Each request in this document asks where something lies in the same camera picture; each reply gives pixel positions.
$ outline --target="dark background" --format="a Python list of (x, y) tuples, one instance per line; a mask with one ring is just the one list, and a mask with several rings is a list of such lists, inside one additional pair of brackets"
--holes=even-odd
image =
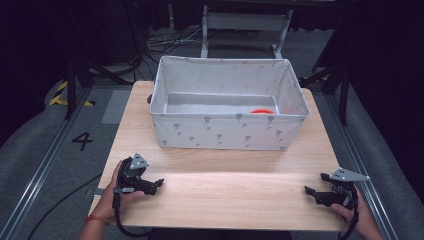
[[(134, 57), (135, 46), (120, 1), (8, 0), (0, 4), (0, 146), (43, 111), (44, 98), (63, 78), (71, 52), (99, 65)], [(352, 86), (422, 201), (423, 4), (400, 0), (357, 4), (363, 11), (343, 18), (297, 11), (291, 27), (336, 29), (317, 66), (351, 64)], [(198, 24), (198, 7), (175, 7), (175, 28)], [(169, 26), (166, 6), (138, 9), (141, 29)]]

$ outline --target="human hand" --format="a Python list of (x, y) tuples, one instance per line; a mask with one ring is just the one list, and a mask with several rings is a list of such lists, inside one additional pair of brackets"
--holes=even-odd
[[(93, 212), (91, 212), (90, 214), (91, 216), (104, 219), (113, 218), (115, 216), (115, 210), (112, 208), (113, 189), (116, 186), (116, 179), (118, 178), (119, 169), (121, 168), (121, 165), (122, 161), (119, 161), (118, 165), (115, 168), (115, 171), (113, 172), (112, 180), (103, 191), (100, 201), (97, 203)], [(120, 211), (123, 211), (126, 205), (131, 202), (134, 202), (137, 199), (140, 199), (142, 196), (144, 196), (144, 193), (142, 191), (136, 191), (129, 194), (121, 193)]]
[[(356, 189), (356, 191), (358, 195), (359, 221), (355, 226), (355, 231), (366, 240), (384, 239), (375, 223), (374, 216), (372, 215), (367, 202), (364, 200), (364, 197), (362, 196), (361, 192), (358, 189)], [(331, 209), (336, 213), (337, 219), (346, 219), (348, 224), (352, 222), (353, 210), (349, 210), (343, 207), (342, 205), (336, 203), (331, 205)]]

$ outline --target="wrist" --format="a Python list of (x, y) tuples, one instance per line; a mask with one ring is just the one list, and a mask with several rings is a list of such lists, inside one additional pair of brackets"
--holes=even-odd
[(111, 223), (111, 221), (108, 218), (96, 217), (96, 216), (93, 216), (92, 214), (85, 217), (83, 222), (84, 224), (89, 222), (98, 222), (98, 223), (102, 223), (105, 226)]

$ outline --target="gray floor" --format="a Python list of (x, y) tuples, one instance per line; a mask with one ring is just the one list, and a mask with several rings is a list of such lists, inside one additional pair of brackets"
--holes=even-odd
[[(163, 29), (152, 34), (171, 32)], [(321, 53), (331, 31), (289, 31), (283, 46), (283, 58), (289, 59), (297, 77), (312, 75), (311, 69)], [(271, 44), (277, 36), (273, 33), (239, 34), (216, 33), (209, 39), (211, 58), (273, 58)], [(200, 44), (193, 42), (180, 46), (168, 55), (199, 57)], [(159, 60), (161, 54), (152, 55)], [(157, 64), (145, 58), (147, 64), (135, 72), (136, 80), (152, 79)], [(122, 76), (130, 81), (134, 74)], [(38, 167), (46, 162), (46, 156), (53, 156), (47, 177), (40, 182), (41, 188), (34, 190), (34, 199), (24, 206), (22, 221), (14, 222), (10, 237), (4, 228), (0, 239), (27, 239), (41, 217), (66, 194), (76, 189), (95, 175), (101, 173), (113, 143), (119, 120), (125, 107), (131, 87), (118, 86), (108, 79), (97, 80), (88, 97), (83, 101), (95, 101), (93, 107), (81, 107), (72, 122), (64, 122), (66, 106), (48, 105), (60, 82), (52, 87), (46, 96), (46, 110), (23, 125), (0, 149), (0, 226), (10, 226), (8, 220), (16, 216), (15, 209), (25, 194), (25, 189)], [(350, 89), (347, 127), (341, 127), (334, 116), (335, 96), (323, 96), (320, 82), (308, 86), (313, 90), (315, 100), (329, 134), (340, 166), (347, 169), (358, 168), (355, 159), (360, 159), (359, 169), (372, 179), (371, 185), (363, 186), (370, 193), (367, 199), (376, 211), (381, 229), (388, 232), (387, 239), (423, 239), (424, 208), (413, 189), (408, 184), (384, 139), (364, 111), (354, 89)], [(85, 90), (79, 88), (81, 96)], [(66, 135), (57, 149), (51, 148), (56, 134), (66, 127)], [(84, 150), (81, 144), (72, 142), (83, 133), (89, 133)], [(92, 198), (90, 191), (96, 188), (98, 179), (77, 191), (55, 208), (39, 226), (32, 239), (75, 239), (87, 214)], [(295, 240), (337, 239), (337, 233), (292, 232)], [(130, 239), (122, 235), (116, 227), (109, 227), (105, 239)], [(360, 239), (353, 235), (350, 239)]]

